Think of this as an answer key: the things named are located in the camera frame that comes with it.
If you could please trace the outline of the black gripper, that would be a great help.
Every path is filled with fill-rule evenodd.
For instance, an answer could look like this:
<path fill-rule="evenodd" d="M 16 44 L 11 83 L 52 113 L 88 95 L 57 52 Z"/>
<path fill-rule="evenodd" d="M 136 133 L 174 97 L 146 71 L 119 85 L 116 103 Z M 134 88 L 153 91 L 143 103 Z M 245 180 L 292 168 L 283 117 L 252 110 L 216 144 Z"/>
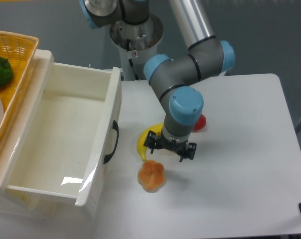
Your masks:
<path fill-rule="evenodd" d="M 176 138 L 169 141 L 162 133 L 160 133 L 159 136 L 156 136 L 154 132 L 149 131 L 144 146 L 150 149 L 150 153 L 161 149 L 172 151 L 180 156 L 179 162 L 182 162 L 184 159 L 194 159 L 197 144 L 188 142 L 188 140 L 178 142 Z"/>

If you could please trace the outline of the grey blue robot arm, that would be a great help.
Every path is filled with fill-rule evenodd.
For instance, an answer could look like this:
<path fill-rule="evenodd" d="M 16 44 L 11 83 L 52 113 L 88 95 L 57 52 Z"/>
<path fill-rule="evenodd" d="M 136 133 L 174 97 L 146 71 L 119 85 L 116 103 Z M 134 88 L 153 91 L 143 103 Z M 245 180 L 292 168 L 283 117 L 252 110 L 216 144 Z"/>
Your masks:
<path fill-rule="evenodd" d="M 218 76 L 235 64 L 233 47 L 219 41 L 198 0 L 172 0 L 170 6 L 188 49 L 171 59 L 157 53 L 163 37 L 161 20 L 149 10 L 147 0 L 82 0 L 81 9 L 91 28 L 109 26 L 125 80 L 146 80 L 158 98 L 165 119 L 146 129 L 137 150 L 166 149 L 180 159 L 193 159 L 196 144 L 189 142 L 203 109 L 202 95 L 192 85 Z"/>

